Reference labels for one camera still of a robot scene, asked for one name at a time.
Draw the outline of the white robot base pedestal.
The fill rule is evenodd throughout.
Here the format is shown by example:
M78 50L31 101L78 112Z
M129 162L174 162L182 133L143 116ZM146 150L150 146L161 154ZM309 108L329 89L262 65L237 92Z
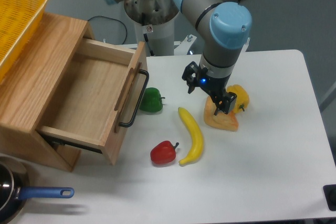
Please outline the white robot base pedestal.
M125 0L124 10L134 24L137 42L147 56L174 54L174 22L179 9L173 0Z

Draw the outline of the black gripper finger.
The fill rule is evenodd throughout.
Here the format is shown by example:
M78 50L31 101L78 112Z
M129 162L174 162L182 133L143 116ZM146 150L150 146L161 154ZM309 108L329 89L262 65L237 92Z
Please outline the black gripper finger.
M224 92L221 95L215 95L212 98L213 103L216 106L214 115L217 115L219 112L228 114L231 112L236 104L237 94L233 92Z
M199 71L199 66L196 64L196 62L192 61L189 63L182 74L182 79L186 81L186 84L188 86L188 94L191 94L196 87L199 87L199 82L197 79L197 74Z

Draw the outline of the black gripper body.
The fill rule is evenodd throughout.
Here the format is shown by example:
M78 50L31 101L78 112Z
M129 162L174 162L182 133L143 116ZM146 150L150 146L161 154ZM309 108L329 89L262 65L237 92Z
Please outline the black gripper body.
M233 95L226 91L229 77L230 74L220 78L212 77L207 67L197 66L196 78L198 85L210 96L213 103L231 103L233 101Z

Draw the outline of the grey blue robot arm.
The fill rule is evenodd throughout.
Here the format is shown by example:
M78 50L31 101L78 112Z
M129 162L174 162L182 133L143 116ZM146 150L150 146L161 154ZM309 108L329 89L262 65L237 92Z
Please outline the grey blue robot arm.
M105 0L109 5L122 2L127 16L139 27L139 38L151 55L157 53L157 40L167 36L159 27L182 14L204 40L199 63L186 66L182 78L189 92L199 87L216 106L228 114L237 95L226 90L236 61L249 39L252 17L244 0Z

